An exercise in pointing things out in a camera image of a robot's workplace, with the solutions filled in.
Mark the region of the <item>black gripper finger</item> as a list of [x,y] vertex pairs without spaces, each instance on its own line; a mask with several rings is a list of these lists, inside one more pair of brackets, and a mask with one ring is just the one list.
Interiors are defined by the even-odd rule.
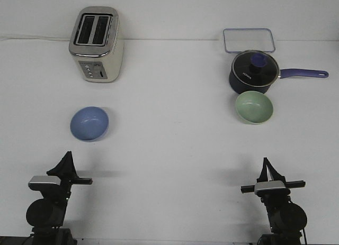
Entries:
[[76,179],[73,156],[71,151],[67,151],[61,161],[52,169],[46,172],[48,176],[57,176],[60,179]]
[[272,164],[270,163],[268,159],[266,159],[266,168],[272,180],[279,180],[282,182],[286,182],[286,178],[276,171],[276,169],[272,166]]
[[262,165],[262,170],[260,173],[259,178],[256,180],[257,183],[261,183],[261,182],[267,182],[268,181],[268,177],[267,177],[267,163],[269,162],[267,157],[263,158],[263,165]]

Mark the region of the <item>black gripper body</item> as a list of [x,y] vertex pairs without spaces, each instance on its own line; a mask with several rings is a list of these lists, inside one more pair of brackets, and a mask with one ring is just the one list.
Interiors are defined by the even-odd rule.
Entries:
[[55,174],[60,179],[60,185],[57,188],[55,203],[67,203],[71,196],[71,188],[73,185],[91,185],[92,178],[79,177],[76,173]]
[[263,201],[268,198],[273,198],[276,201],[290,202],[291,189],[303,188],[306,182],[304,180],[297,180],[291,182],[283,182],[281,180],[268,180],[263,182],[256,182],[254,185],[245,185],[240,187],[240,191],[244,193],[254,193]]

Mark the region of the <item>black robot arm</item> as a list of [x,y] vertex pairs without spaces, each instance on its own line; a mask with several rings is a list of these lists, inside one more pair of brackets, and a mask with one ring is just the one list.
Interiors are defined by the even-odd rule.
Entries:
[[32,244],[77,244],[71,230],[63,228],[68,200],[73,185],[91,185],[92,182],[92,178],[78,176],[71,151],[45,175],[33,176],[28,187],[39,191],[42,198],[31,203],[26,211],[32,234],[22,243],[31,240]]
[[263,234],[257,244],[301,244],[305,236],[307,215],[290,197],[292,188],[303,188],[303,180],[287,181],[271,165],[268,158],[263,158],[259,178],[254,185],[242,186],[241,192],[254,193],[264,204],[270,225],[270,234]]

